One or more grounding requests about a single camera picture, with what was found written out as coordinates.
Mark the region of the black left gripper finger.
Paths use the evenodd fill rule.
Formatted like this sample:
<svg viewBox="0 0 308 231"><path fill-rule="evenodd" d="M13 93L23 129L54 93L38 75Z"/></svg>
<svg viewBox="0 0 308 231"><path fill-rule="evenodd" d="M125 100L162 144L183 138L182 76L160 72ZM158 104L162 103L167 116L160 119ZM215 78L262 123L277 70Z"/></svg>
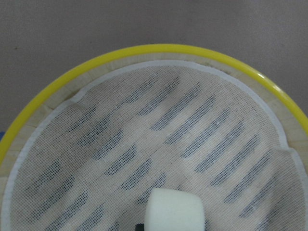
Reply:
<svg viewBox="0 0 308 231"><path fill-rule="evenodd" d="M144 231L144 224L143 223L136 224L135 231Z"/></svg>

